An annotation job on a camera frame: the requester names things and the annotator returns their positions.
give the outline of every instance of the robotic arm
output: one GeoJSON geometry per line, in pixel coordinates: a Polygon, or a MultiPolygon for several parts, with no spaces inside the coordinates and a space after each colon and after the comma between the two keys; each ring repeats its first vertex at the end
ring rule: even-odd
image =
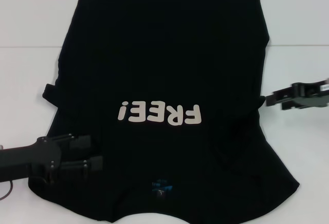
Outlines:
{"type": "Polygon", "coordinates": [[[0,182],[37,177],[45,183],[87,179],[101,171],[101,156],[88,158],[90,136],[39,137],[33,145],[0,150],[0,182]]]}
{"type": "Polygon", "coordinates": [[[282,110],[291,108],[327,107],[329,79],[317,83],[295,83],[291,87],[273,92],[266,97],[266,106],[281,103],[282,110]]]}

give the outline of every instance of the white lettering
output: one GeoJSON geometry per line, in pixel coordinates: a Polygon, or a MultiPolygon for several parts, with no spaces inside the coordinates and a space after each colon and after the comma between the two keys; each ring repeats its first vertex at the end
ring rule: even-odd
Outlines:
{"type": "Polygon", "coordinates": [[[177,106],[177,111],[172,106],[167,106],[167,110],[171,113],[168,116],[168,123],[171,125],[182,125],[183,124],[183,107],[181,105],[177,106]]]}
{"type": "Polygon", "coordinates": [[[158,114],[158,116],[149,115],[148,120],[154,122],[163,122],[165,120],[165,107],[166,104],[161,101],[153,101],[152,105],[157,105],[158,107],[151,107],[150,112],[158,114]]]}
{"type": "Polygon", "coordinates": [[[194,116],[194,119],[185,119],[186,124],[200,124],[201,123],[201,113],[200,113],[200,107],[199,105],[193,106],[193,111],[187,110],[186,111],[187,116],[194,116]]]}
{"type": "Polygon", "coordinates": [[[119,110],[118,120],[123,120],[124,119],[125,111],[127,110],[127,108],[125,106],[128,105],[128,102],[123,102],[122,105],[123,106],[119,110]]]}
{"type": "Polygon", "coordinates": [[[139,116],[130,116],[129,121],[131,122],[144,122],[146,120],[146,102],[133,102],[133,105],[139,106],[139,107],[133,107],[130,109],[130,112],[133,114],[139,114],[139,116]]]}

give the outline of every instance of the white background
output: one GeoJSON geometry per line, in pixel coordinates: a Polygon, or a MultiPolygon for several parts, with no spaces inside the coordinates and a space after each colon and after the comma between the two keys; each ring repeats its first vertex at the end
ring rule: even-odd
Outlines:
{"type": "MultiPolygon", "coordinates": [[[[329,0],[261,0],[271,41],[263,95],[294,82],[329,77],[329,0]]],[[[77,0],[0,0],[0,144],[30,145],[47,133],[56,108],[41,95],[57,77],[56,60],[77,0]]],[[[297,192],[252,224],[329,223],[329,107],[281,111],[262,107],[265,136],[295,178],[297,192]]],[[[0,183],[0,196],[9,183],[0,183]]],[[[42,200],[14,181],[0,201],[0,223],[97,223],[42,200]]],[[[119,224],[185,223],[170,216],[140,214],[119,224]]]]}

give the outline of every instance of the small logo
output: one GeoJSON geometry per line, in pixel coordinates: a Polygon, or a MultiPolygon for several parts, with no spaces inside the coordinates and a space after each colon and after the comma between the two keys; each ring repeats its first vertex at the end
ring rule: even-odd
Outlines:
{"type": "Polygon", "coordinates": [[[156,192],[156,196],[159,199],[165,199],[167,193],[172,191],[173,186],[168,185],[168,181],[165,179],[158,179],[156,182],[152,183],[152,192],[156,192]]]}

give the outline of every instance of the t-shirt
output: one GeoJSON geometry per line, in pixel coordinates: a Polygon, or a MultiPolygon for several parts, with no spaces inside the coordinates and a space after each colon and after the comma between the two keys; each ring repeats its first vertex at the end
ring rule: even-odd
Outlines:
{"type": "Polygon", "coordinates": [[[268,41],[260,0],[79,0],[43,94],[58,107],[48,136],[91,135],[104,170],[30,188],[110,222],[270,212],[299,184],[259,124],[268,41]]]}

